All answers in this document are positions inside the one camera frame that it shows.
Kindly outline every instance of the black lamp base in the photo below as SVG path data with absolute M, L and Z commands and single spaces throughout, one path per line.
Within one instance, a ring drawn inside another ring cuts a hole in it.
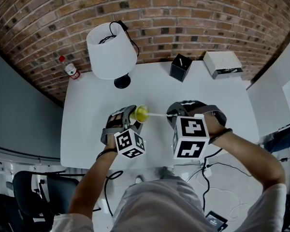
M 115 87 L 117 88 L 120 88 L 120 89 L 123 89 L 123 88 L 126 88 L 130 85 L 130 82 L 131 82 L 131 79 L 130 77 L 127 75 L 124 75 L 120 78 L 117 78 L 114 80 L 114 85 Z

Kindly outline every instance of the white lampshade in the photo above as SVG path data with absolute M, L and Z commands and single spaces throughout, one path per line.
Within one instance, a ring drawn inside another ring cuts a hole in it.
M 112 23 L 115 38 L 99 44 L 100 40 L 112 35 L 110 23 L 104 23 L 89 32 L 87 47 L 93 73 L 101 79 L 114 80 L 129 73 L 136 64 L 136 52 L 126 33 L 118 23 Z

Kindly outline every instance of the plastic bottle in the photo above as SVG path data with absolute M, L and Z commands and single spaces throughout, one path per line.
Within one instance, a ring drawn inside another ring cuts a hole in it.
M 63 66 L 65 72 L 73 80 L 78 81 L 81 78 L 81 73 L 76 69 L 76 67 L 74 66 L 74 64 L 72 64 L 72 63 L 67 64 L 67 62 L 64 62 L 64 60 L 65 60 L 65 57 L 64 56 L 60 56 L 59 57 L 59 61 L 62 63 L 62 66 Z

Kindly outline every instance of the brick wall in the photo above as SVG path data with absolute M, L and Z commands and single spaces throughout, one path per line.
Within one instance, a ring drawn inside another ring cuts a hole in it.
M 86 35 L 113 20 L 130 28 L 138 63 L 232 50 L 249 80 L 289 33 L 290 0 L 0 0 L 0 51 L 62 102 L 69 78 L 58 57 L 89 71 Z

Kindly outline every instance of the wrist strap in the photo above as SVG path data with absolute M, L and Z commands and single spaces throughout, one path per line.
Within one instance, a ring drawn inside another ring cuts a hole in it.
M 106 154 L 106 153 L 109 153 L 109 152 L 117 152 L 117 149 L 116 149 L 116 148 L 115 148 L 115 149 L 106 149 L 106 150 L 102 151 L 102 152 L 97 156 L 96 160 L 98 160 L 98 158 L 99 158 L 100 156 L 102 156 L 102 155 L 104 155 L 104 154 Z
M 222 135 L 226 134 L 227 132 L 233 132 L 231 128 L 226 128 L 223 131 L 219 132 L 215 136 L 211 137 L 210 140 L 208 141 L 208 144 L 212 144 L 218 137 L 221 137 Z

